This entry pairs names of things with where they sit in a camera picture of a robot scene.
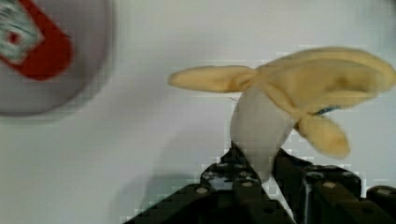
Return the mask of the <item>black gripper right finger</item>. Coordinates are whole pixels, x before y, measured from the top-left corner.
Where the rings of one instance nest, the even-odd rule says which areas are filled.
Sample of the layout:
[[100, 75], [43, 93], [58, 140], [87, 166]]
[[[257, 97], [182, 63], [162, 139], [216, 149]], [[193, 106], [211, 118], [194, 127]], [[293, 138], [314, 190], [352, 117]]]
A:
[[335, 165], [315, 165], [281, 149], [272, 175], [297, 224], [396, 224], [395, 188], [362, 190], [362, 180]]

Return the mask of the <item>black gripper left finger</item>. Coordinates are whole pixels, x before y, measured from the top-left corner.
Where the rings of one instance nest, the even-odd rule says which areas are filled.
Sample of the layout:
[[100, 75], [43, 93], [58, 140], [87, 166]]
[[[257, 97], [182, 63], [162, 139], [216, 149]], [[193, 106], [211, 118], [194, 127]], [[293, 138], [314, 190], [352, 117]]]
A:
[[258, 174], [232, 144], [198, 184], [189, 184], [123, 224], [294, 224], [270, 199]]

